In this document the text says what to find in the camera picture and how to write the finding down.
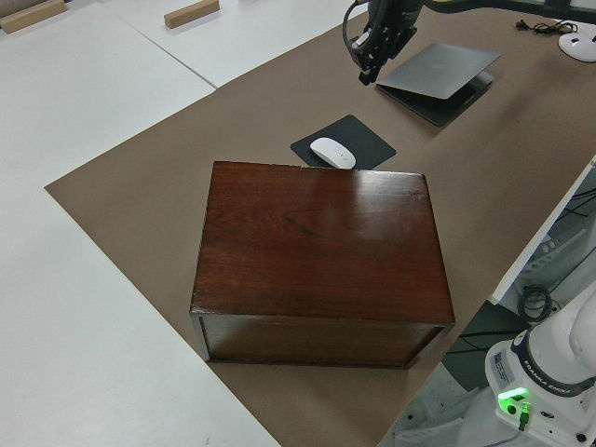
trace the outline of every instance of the wooden box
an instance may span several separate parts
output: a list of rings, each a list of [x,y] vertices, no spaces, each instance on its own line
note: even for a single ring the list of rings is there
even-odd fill
[[[410,366],[454,324],[425,177],[215,162],[190,311],[211,360]]]

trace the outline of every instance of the computer mouse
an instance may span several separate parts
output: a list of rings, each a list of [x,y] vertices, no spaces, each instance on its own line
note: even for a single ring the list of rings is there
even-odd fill
[[[310,143],[310,148],[320,158],[339,169],[352,169],[356,166],[356,158],[345,146],[331,138],[317,138]]]

